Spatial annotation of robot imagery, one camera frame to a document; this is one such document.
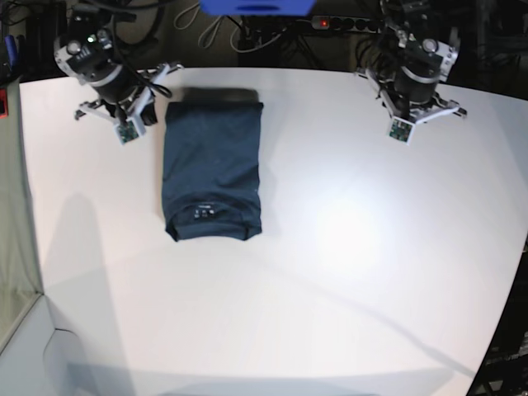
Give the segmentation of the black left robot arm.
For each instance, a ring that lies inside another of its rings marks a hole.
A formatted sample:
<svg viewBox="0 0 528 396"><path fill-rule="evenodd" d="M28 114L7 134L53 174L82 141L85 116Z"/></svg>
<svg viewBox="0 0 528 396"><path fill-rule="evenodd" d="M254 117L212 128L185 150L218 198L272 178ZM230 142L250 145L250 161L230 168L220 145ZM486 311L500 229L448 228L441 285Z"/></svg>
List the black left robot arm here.
<svg viewBox="0 0 528 396"><path fill-rule="evenodd" d="M467 111L436 91L460 52L456 26L444 27L432 1L381 1L382 27L374 53L359 69L393 120L419 125Z"/></svg>

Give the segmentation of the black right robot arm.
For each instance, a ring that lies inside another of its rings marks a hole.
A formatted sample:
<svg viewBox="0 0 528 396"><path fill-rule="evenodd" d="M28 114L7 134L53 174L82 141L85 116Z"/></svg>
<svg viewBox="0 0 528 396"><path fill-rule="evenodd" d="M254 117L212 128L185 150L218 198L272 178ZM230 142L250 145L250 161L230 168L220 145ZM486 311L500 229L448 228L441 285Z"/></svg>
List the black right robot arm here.
<svg viewBox="0 0 528 396"><path fill-rule="evenodd" d="M81 103L74 113L80 120L97 116L112 124L125 143L145 134L158 123L155 95L170 98L163 79L182 66L161 63L154 70L140 71L130 58L154 47L156 34L168 1L152 1L132 6L129 1L80 1L73 6L65 33L54 42L54 61L67 76L95 91L94 101ZM155 11L153 24L137 43L124 42L117 25L133 23L141 11Z"/></svg>

